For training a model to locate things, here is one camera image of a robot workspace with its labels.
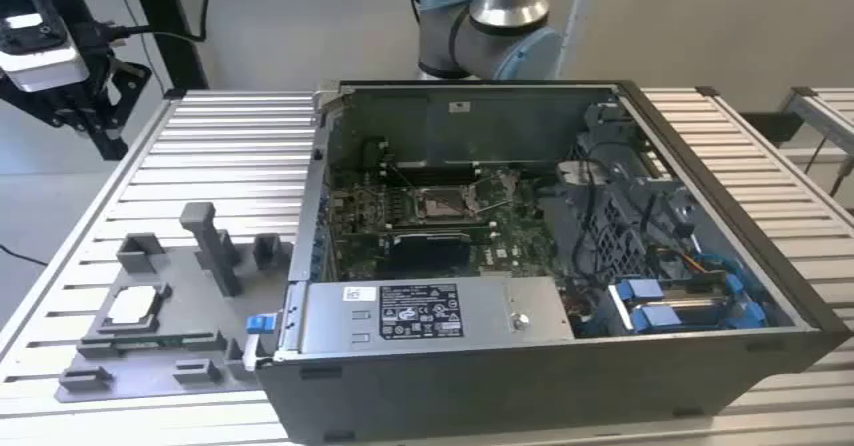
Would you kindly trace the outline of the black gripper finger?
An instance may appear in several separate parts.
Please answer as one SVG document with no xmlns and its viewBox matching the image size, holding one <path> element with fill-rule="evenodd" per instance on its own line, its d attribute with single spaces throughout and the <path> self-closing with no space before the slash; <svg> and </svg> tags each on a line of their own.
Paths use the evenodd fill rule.
<svg viewBox="0 0 854 446">
<path fill-rule="evenodd" d="M 70 84 L 41 91 L 25 92 L 10 79 L 1 80 L 1 100 L 54 128 L 84 129 L 82 109 L 89 106 L 82 87 Z"/>
<path fill-rule="evenodd" d="M 97 70 L 85 114 L 88 135 L 104 160 L 121 160 L 126 154 L 121 131 L 150 77 L 146 66 L 116 57 L 108 57 Z"/>
</svg>

